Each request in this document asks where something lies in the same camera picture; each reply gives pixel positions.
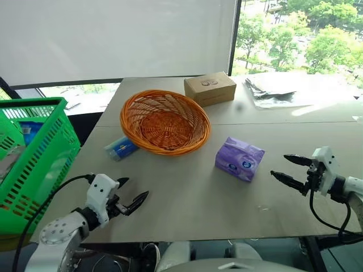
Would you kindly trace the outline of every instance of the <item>table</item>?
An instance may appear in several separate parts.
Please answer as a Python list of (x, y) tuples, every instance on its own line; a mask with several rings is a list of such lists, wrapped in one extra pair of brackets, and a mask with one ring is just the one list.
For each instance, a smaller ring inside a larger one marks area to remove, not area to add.
[[(126, 78), (112, 98), (96, 126), (119, 126), (120, 110), (132, 95), (147, 89), (162, 89), (184, 94), (185, 78)], [(337, 104), (259, 109), (252, 101), (250, 91), (242, 84), (245, 76), (235, 76), (235, 99), (205, 107), (211, 124), (276, 124), (305, 122), (354, 122), (352, 116), (363, 116), (363, 107), (354, 98)]]
[[(153, 88), (168, 89), (169, 85), (163, 87), (163, 84), (172, 82), (168, 78), (151, 80), (155, 83), (150, 86)], [(142, 90), (144, 88), (140, 88), (140, 82), (143, 81), (124, 80), (127, 85), (123, 86)], [(119, 191), (123, 204), (130, 203), (133, 197), (146, 190), (150, 194), (134, 214), (112, 219), (106, 228), (94, 230), (86, 242), (214, 240), (336, 233), (314, 218), (309, 210), (308, 198), (276, 181), (269, 171), (286, 172), (297, 180), (305, 181), (306, 168), (288, 162), (282, 155), (296, 153), (311, 156), (315, 148), (329, 145), (340, 162), (340, 174), (360, 177), (363, 130), (361, 124), (349, 118), (353, 108), (354, 111), (359, 110), (355, 103), (350, 109), (336, 105), (333, 112), (320, 110), (321, 113), (316, 115), (317, 121), (312, 115), (285, 116), (279, 120), (278, 116), (281, 118), (283, 114), (278, 110), (273, 110), (274, 113), (268, 110), (256, 113), (258, 117), (255, 117), (253, 124), (247, 121), (246, 124), (228, 124), (228, 120), (227, 124), (221, 124), (215, 116), (210, 139), (191, 154), (166, 157), (138, 150), (115, 162), (107, 157), (103, 147), (123, 135), (115, 121), (118, 118), (115, 109), (117, 105), (120, 109), (124, 97), (121, 94), (128, 96), (126, 93), (127, 89), (120, 86), (78, 154), (68, 178), (90, 172), (106, 173), (113, 179), (130, 177), (131, 180)], [(281, 111), (286, 114), (292, 109)], [(252, 183), (238, 180), (214, 167), (215, 154), (228, 136), (266, 150)], [(83, 207), (88, 186), (86, 181), (80, 180), (60, 191), (32, 239), (37, 240), (41, 228), (51, 220), (66, 215), (78, 206)], [(324, 220), (341, 225), (345, 206), (320, 194), (316, 194), (314, 203), (317, 213)], [(352, 215), (347, 229), (360, 230), (355, 215)]]

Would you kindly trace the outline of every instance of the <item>purple tissue pack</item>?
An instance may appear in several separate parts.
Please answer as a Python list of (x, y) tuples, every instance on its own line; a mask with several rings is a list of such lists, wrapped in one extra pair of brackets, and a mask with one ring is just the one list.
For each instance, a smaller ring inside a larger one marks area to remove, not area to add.
[(256, 146), (228, 137), (216, 154), (216, 167), (251, 182), (264, 154)]

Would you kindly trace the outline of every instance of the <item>cardboard box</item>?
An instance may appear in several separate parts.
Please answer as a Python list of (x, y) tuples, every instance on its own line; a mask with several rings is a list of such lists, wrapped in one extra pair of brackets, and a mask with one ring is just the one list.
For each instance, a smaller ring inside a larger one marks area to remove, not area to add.
[(184, 80), (185, 95), (201, 107), (234, 99), (236, 83), (224, 72)]

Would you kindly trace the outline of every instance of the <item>printed logo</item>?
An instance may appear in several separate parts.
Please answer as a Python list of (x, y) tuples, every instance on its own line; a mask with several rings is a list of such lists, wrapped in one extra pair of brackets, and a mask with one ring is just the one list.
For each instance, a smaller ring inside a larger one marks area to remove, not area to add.
[(203, 86), (217, 85), (218, 81), (209, 79), (209, 80), (201, 82), (200, 84), (202, 84)]
[(231, 168), (232, 170), (237, 170), (237, 166), (234, 164), (229, 164), (228, 167)]
[(244, 162), (242, 163), (242, 166), (243, 166), (243, 167), (245, 167), (245, 168), (251, 168), (252, 164), (251, 164), (251, 163), (249, 163), (248, 161), (244, 161)]

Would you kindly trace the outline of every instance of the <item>blue item in basket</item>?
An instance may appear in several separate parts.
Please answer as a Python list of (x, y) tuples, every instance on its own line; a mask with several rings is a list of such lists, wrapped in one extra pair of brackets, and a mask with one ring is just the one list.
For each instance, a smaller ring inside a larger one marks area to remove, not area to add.
[(34, 139), (37, 132), (40, 130), (43, 123), (33, 121), (19, 121), (20, 127), (22, 128), (25, 145), (28, 146)]

